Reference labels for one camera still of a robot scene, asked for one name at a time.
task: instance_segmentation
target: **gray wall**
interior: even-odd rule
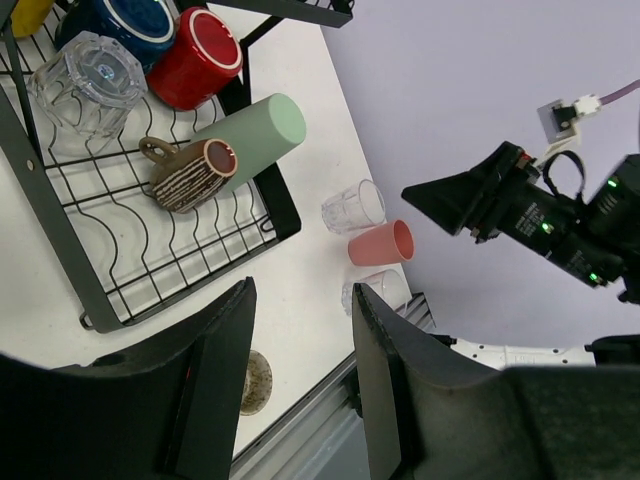
[[[325,30],[389,218],[412,227],[406,272],[438,327],[468,340],[564,346],[640,330],[621,285],[591,291],[504,237],[451,238],[400,198],[403,187],[466,170],[503,140],[545,148],[536,109],[604,95],[640,77],[637,0],[357,0],[355,19]],[[640,93],[582,124],[587,198],[638,151]],[[553,169],[574,191],[570,165]]]

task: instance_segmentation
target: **yellow cup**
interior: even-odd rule
[[[20,0],[11,14],[11,30],[16,38],[33,35],[42,26],[55,0]]]

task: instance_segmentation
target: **brown striped mug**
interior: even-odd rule
[[[186,213],[211,198],[238,169],[233,149],[222,140],[201,140],[180,150],[144,137],[140,151],[156,164],[149,179],[156,201],[175,213]]]

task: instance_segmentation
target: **white tabletop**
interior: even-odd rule
[[[242,38],[266,17],[212,7]],[[45,367],[86,365],[141,341],[202,308],[244,277],[258,304],[252,348],[271,364],[265,409],[241,417],[235,453],[273,423],[353,351],[351,321],[340,303],[355,268],[347,239],[329,233],[320,205],[370,178],[320,27],[284,21],[251,47],[253,100],[282,92],[302,110],[308,136],[279,162],[302,218],[302,231],[143,324],[101,335],[84,330],[80,302],[6,161],[0,161],[0,351]]]

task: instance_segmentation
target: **light green tumbler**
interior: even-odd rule
[[[197,132],[192,142],[215,138],[229,144],[238,170],[222,191],[233,191],[300,145],[307,136],[302,112],[276,93]]]

